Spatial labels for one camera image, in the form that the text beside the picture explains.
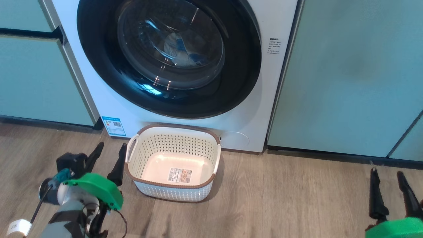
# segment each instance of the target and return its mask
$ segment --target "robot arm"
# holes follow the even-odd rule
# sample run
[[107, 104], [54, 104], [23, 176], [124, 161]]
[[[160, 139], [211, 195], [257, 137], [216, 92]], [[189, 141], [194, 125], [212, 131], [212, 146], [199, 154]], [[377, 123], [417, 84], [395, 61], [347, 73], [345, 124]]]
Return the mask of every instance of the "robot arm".
[[[42, 183], [39, 194], [40, 202], [60, 207], [40, 238], [107, 237], [107, 230], [101, 232], [103, 220], [108, 211], [120, 210], [124, 201], [118, 186], [122, 185], [127, 145], [122, 145], [115, 167], [107, 178], [91, 173], [103, 147], [101, 142], [90, 156], [66, 153], [56, 160], [58, 174]], [[62, 171], [69, 171], [72, 177], [58, 176], [63, 174]]]
[[370, 202], [369, 216], [376, 219], [376, 225], [370, 225], [366, 232], [366, 238], [414, 238], [423, 237], [423, 209], [413, 190], [407, 182], [404, 173], [398, 171], [398, 184], [404, 194], [406, 218], [388, 221], [386, 216], [389, 210], [385, 207], [382, 194], [379, 189], [379, 176], [373, 168], [370, 174]]

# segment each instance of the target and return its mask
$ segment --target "perforated basket wall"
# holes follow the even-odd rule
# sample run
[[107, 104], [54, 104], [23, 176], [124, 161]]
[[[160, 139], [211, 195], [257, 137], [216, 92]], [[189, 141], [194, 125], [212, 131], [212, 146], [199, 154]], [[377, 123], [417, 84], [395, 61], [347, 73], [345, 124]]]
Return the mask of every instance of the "perforated basket wall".
[[[210, 193], [221, 152], [220, 142], [215, 134], [186, 126], [150, 125], [131, 138], [127, 148], [126, 172], [145, 195], [167, 200], [198, 202]], [[152, 155], [163, 152], [203, 157], [210, 161], [214, 170], [209, 179], [200, 185], [169, 185], [142, 180], [148, 160]]]

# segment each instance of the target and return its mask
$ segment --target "dark baseboard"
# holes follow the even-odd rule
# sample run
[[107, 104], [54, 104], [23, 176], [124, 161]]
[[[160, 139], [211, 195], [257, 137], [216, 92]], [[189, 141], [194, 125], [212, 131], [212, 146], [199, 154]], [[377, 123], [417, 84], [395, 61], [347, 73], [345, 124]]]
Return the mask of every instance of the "dark baseboard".
[[109, 135], [112, 139], [116, 139], [116, 140], [123, 140], [123, 141], [129, 141], [131, 138], [130, 137], [121, 137], [121, 136], [111, 136]]
[[12, 116], [0, 116], [0, 123], [8, 123], [15, 125], [26, 125], [33, 127], [43, 127], [56, 130], [69, 130], [84, 133], [98, 133], [100, 134], [104, 128], [103, 121], [99, 118], [94, 126], [78, 125], [72, 123], [52, 122], [36, 119], [28, 119]]
[[227, 149], [227, 148], [222, 148], [222, 151], [227, 151], [227, 152], [235, 152], [235, 153], [243, 153], [243, 154], [250, 154], [250, 155], [261, 155], [262, 152], [253, 152], [253, 151], [246, 151], [246, 150], [238, 150], [238, 149]]
[[392, 159], [392, 158], [384, 158], [384, 157], [352, 155], [352, 154], [324, 152], [324, 151], [309, 150], [309, 149], [296, 149], [296, 148], [279, 147], [279, 146], [267, 146], [267, 148], [269, 149], [268, 150], [269, 154], [288, 155], [288, 156], [297, 156], [297, 157], [305, 157], [305, 158], [313, 158], [313, 159], [321, 159], [321, 160], [374, 164], [374, 165], [397, 167], [397, 168], [423, 170], [423, 161], [409, 161], [409, 160], [400, 160], [400, 159]]

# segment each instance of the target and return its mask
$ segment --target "basket handle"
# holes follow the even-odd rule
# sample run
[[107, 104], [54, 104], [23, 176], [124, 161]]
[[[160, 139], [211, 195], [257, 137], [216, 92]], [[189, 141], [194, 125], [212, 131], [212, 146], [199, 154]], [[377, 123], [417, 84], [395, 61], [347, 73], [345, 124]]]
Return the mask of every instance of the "basket handle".
[[216, 160], [216, 164], [214, 166], [213, 174], [217, 173], [217, 168], [219, 167], [220, 154], [221, 153], [222, 153], [222, 148], [221, 148], [220, 144], [217, 144], [217, 160]]
[[[129, 163], [131, 162], [131, 158], [132, 158], [132, 154], [134, 153], [135, 148], [137, 147], [138, 144], [138, 137], [140, 135], [136, 134], [135, 136], [133, 136], [129, 142], [128, 142], [128, 147], [126, 147], [126, 157], [125, 157], [125, 163]], [[129, 156], [129, 150], [132, 148], [132, 144], [135, 141], [135, 145], [133, 146], [134, 148], [131, 151], [131, 155]]]

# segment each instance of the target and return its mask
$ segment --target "door glass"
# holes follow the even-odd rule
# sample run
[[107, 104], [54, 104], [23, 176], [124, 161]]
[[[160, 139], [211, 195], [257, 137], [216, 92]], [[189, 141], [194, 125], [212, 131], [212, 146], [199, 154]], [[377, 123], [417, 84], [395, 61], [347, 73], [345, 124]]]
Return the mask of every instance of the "door glass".
[[118, 20], [118, 41], [139, 73], [167, 88], [200, 88], [224, 63], [218, 28], [185, 0], [127, 1]]

